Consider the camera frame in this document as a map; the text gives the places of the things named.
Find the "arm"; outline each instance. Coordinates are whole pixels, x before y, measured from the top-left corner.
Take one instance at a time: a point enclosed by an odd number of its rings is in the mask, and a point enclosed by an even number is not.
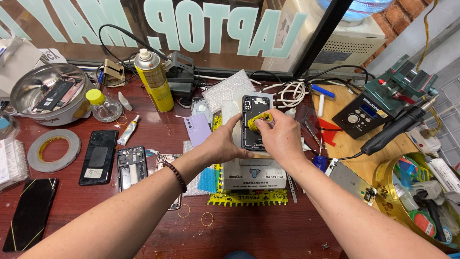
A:
[[[232,141],[240,118],[241,114],[235,115],[204,143],[172,162],[187,184],[212,164],[252,158]],[[133,258],[181,191],[174,173],[163,168],[72,220],[21,259]]]
[[[370,254],[377,258],[448,258],[422,237],[334,183],[304,156],[299,123],[279,110],[268,112],[276,122],[273,129],[261,120],[255,122],[265,148],[305,189],[350,258],[365,259]]]

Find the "forearm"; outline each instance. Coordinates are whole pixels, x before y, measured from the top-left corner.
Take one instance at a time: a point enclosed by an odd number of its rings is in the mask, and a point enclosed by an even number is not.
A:
[[[172,162],[188,184],[208,165],[198,146]],[[21,258],[133,258],[181,193],[163,168],[80,215]]]
[[[295,178],[350,258],[444,258],[447,256],[401,224],[360,201],[307,159],[291,163]],[[382,249],[382,241],[391,249]]]

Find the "small glass jar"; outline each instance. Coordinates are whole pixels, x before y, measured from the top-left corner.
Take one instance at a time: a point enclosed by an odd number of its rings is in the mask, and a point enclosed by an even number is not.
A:
[[[123,113],[121,103],[102,94],[97,89],[91,89],[86,93],[86,98],[91,103],[93,116],[100,122],[112,122]]]

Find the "tape roll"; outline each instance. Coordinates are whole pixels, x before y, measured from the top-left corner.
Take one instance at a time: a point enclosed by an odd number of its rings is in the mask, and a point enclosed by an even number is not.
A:
[[[69,149],[61,159],[54,162],[45,162],[41,157],[43,149],[48,143],[56,139],[67,140]],[[27,153],[27,161],[30,167],[37,171],[44,173],[56,172],[71,164],[77,158],[80,148],[81,142],[77,134],[68,129],[55,129],[41,135],[32,143]]]

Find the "yellow bottle cap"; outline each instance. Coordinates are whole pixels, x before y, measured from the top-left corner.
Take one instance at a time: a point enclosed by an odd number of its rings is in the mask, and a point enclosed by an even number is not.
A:
[[[92,105],[100,105],[105,101],[105,96],[97,89],[91,89],[86,92],[86,98]]]

